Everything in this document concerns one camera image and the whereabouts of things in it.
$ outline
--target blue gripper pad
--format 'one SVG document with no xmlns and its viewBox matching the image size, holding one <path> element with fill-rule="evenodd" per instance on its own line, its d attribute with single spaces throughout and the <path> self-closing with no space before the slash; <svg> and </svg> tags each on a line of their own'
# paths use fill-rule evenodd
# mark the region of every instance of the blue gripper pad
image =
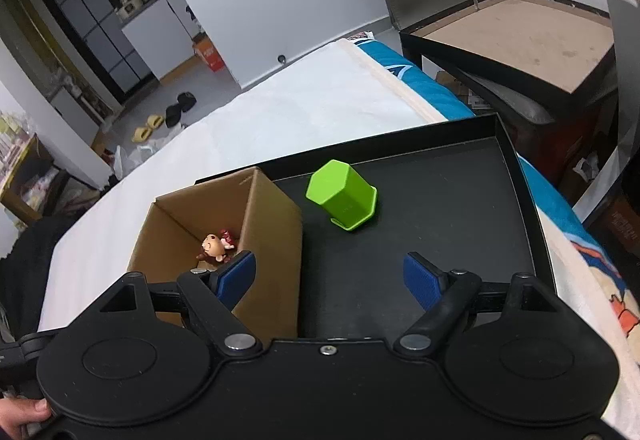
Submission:
<svg viewBox="0 0 640 440">
<path fill-rule="evenodd" d="M 229 310 L 233 310 L 255 279 L 255 256 L 247 254 L 235 261 L 228 270 L 220 274 L 216 297 Z"/>
<path fill-rule="evenodd" d="M 402 262 L 402 279 L 404 286 L 427 311 L 441 298 L 447 275 L 417 253 L 408 253 Z"/>
</svg>

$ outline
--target human hand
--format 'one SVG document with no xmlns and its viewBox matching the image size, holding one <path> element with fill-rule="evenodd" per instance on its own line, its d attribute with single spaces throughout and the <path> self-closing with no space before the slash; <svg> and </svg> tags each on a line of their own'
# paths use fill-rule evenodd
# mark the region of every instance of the human hand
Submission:
<svg viewBox="0 0 640 440">
<path fill-rule="evenodd" d="M 20 426 L 42 422 L 51 415 L 49 404 L 26 398 L 0 398 L 0 427 L 13 439 L 21 440 Z"/>
</svg>

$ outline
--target fingernail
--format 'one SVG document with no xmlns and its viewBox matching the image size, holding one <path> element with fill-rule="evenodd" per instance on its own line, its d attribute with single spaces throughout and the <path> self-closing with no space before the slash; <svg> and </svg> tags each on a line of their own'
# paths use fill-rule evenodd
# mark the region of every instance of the fingernail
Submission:
<svg viewBox="0 0 640 440">
<path fill-rule="evenodd" d="M 46 398 L 43 398 L 42 400 L 36 402 L 36 411 L 46 411 L 47 407 L 49 407 L 49 403 L 47 402 Z"/>
</svg>

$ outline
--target slipper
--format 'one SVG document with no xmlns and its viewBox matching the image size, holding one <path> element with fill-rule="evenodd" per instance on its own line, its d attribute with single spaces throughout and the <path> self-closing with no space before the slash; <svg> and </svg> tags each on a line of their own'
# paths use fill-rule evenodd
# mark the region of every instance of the slipper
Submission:
<svg viewBox="0 0 640 440">
<path fill-rule="evenodd" d="M 182 92 L 178 95 L 178 104 L 183 112 L 188 112 L 196 104 L 196 98 L 191 92 Z"/>
<path fill-rule="evenodd" d="M 164 117 L 162 117 L 162 115 L 150 115 L 146 119 L 146 125 L 152 130 L 158 130 L 162 123 L 164 123 Z"/>
<path fill-rule="evenodd" d="M 136 128 L 136 131 L 133 132 L 133 137 L 131 138 L 132 143 L 144 143 L 153 133 L 153 130 L 148 127 L 140 127 Z"/>
<path fill-rule="evenodd" d="M 167 106 L 165 115 L 164 122 L 166 127 L 173 128 L 180 122 L 180 117 L 182 116 L 180 105 L 176 103 L 175 105 Z"/>
</svg>

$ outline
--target silver bolt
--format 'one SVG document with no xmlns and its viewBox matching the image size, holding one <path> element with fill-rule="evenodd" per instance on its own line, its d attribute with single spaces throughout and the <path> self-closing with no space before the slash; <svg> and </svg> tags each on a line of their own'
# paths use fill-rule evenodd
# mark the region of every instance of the silver bolt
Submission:
<svg viewBox="0 0 640 440">
<path fill-rule="evenodd" d="M 230 350 L 248 350 L 255 345 L 255 337 L 249 334 L 231 334 L 225 339 Z"/>
<path fill-rule="evenodd" d="M 431 339 L 422 334 L 408 334 L 400 338 L 400 345 L 411 351 L 426 350 L 431 346 Z"/>
<path fill-rule="evenodd" d="M 322 355 L 335 355 L 338 353 L 338 348 L 331 344 L 325 344 L 324 346 L 320 346 L 320 353 Z"/>
</svg>

